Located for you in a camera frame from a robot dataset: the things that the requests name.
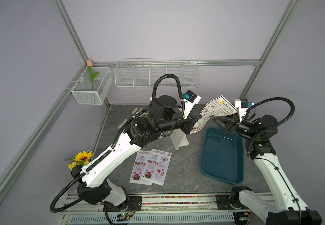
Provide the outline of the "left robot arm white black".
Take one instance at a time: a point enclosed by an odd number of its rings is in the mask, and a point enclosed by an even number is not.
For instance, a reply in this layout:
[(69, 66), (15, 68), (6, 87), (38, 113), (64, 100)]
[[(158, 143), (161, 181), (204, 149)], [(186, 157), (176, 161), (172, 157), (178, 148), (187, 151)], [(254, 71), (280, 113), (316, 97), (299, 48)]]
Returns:
[[(159, 84), (168, 78), (175, 80), (179, 100), (167, 95), (156, 96)], [(166, 74), (158, 78), (150, 103), (122, 125), (113, 143), (103, 153), (95, 159), (91, 159), (91, 152), (75, 156), (69, 166), (74, 179), (52, 200), (49, 210), (58, 213), (81, 201), (110, 203), (120, 211), (128, 209), (131, 205), (129, 195), (122, 187), (113, 184), (108, 175), (130, 155), (162, 137), (164, 132), (180, 129), (184, 134), (190, 134), (201, 118), (201, 115), (191, 113), (200, 99), (191, 90), (183, 93), (176, 75)]]

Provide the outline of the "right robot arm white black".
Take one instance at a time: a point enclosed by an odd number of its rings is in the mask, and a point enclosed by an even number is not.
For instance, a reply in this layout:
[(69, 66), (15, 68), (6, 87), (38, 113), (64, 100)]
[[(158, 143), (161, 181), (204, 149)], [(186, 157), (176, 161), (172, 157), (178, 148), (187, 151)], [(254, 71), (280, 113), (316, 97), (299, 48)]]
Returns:
[[(272, 101), (283, 101), (290, 111), (278, 121), (271, 115), (253, 119), (249, 113), (256, 107)], [(213, 122), (224, 131), (245, 139), (248, 157), (257, 165), (272, 193), (275, 205), (265, 202), (248, 187), (233, 187), (230, 195), (232, 207), (248, 208), (267, 225), (320, 225), (322, 217), (301, 199), (284, 173), (270, 138), (277, 134), (278, 126), (287, 122), (295, 112), (294, 103), (284, 97), (268, 98), (248, 108), (239, 108), (229, 116), (214, 117)]]

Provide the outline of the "red special menu sheet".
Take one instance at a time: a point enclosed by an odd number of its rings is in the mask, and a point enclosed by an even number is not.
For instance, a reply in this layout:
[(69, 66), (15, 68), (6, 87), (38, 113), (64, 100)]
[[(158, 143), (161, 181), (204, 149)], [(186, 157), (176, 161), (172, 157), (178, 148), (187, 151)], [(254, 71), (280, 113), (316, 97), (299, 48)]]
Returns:
[(148, 152), (148, 151), (138, 151), (137, 152), (129, 183), (149, 185), (149, 186), (152, 185), (152, 182), (147, 182), (147, 181), (142, 180), (143, 173), (145, 171), (145, 167), (146, 167), (146, 164), (147, 164), (150, 154), (151, 154), (151, 152)]

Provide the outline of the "yellow sunflower bouquet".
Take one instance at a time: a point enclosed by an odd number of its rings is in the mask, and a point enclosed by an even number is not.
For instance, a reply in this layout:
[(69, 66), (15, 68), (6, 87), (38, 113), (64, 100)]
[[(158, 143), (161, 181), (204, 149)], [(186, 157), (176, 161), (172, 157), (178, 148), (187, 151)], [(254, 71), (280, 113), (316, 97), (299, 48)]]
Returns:
[(86, 166), (91, 162), (93, 156), (93, 152), (82, 151), (77, 153), (76, 155), (64, 159), (64, 161), (68, 162), (68, 168), (70, 171), (76, 166)]

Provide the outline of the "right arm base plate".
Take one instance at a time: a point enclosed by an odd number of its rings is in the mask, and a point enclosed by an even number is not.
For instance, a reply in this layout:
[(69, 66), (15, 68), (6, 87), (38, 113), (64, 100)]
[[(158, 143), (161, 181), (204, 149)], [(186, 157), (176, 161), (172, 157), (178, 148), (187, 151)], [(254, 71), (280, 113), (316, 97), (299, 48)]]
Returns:
[(251, 210), (241, 204), (238, 200), (234, 200), (230, 194), (215, 195), (214, 202), (217, 204), (218, 210), (243, 210), (251, 212)]

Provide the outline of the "aluminium front rail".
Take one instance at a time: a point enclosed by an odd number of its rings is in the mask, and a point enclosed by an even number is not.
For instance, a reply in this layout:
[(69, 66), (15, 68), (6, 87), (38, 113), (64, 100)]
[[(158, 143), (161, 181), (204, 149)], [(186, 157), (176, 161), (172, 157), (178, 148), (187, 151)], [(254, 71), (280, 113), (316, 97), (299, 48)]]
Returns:
[(104, 203), (80, 202), (60, 213), (58, 225), (263, 225), (252, 211), (218, 210), (222, 193), (131, 194), (142, 197), (140, 212), (107, 212)]

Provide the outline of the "teal plastic tray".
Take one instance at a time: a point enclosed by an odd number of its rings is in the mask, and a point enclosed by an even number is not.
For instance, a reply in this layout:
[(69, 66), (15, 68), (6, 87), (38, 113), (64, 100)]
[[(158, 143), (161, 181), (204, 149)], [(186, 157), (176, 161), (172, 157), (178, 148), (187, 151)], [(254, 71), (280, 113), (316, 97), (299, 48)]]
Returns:
[(219, 128), (206, 132), (201, 173), (211, 179), (228, 184), (240, 184), (244, 180), (244, 147), (240, 136)]

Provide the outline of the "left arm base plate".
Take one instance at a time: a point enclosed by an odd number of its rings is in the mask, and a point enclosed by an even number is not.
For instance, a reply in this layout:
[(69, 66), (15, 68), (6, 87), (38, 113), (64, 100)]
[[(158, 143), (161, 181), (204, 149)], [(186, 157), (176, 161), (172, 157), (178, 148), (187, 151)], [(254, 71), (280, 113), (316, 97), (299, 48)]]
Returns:
[(141, 211), (142, 197), (141, 196), (129, 196), (127, 200), (118, 206), (114, 206), (112, 203), (105, 203), (104, 208), (107, 212), (119, 212), (119, 211)]

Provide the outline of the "white menu holder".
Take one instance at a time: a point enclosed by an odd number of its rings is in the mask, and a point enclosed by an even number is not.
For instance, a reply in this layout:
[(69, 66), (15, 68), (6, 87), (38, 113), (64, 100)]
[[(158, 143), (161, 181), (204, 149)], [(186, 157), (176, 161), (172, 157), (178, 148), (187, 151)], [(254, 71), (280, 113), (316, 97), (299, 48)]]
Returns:
[(170, 135), (175, 150), (189, 145), (186, 134), (181, 129), (176, 129)]

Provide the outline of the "white mesh wall basket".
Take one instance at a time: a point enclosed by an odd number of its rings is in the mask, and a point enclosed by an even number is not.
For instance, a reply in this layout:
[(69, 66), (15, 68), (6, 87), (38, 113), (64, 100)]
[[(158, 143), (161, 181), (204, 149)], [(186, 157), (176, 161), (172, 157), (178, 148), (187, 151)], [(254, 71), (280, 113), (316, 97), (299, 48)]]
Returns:
[(72, 95), (80, 105), (103, 105), (113, 82), (109, 67), (92, 67), (92, 71), (99, 71), (99, 74), (94, 79), (94, 91), (92, 91), (87, 68), (83, 70), (71, 90)]

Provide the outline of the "pink artificial tulip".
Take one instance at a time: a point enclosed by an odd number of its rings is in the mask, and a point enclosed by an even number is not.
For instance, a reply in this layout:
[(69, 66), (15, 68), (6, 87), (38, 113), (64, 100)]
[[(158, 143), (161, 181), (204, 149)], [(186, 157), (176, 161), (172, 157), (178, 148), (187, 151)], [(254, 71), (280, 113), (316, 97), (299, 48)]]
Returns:
[(93, 62), (90, 59), (88, 59), (86, 61), (86, 65), (87, 65), (87, 70), (88, 70), (89, 76), (90, 76), (92, 91), (94, 91), (94, 79), (99, 74), (99, 71), (98, 72), (93, 72), (92, 71)]

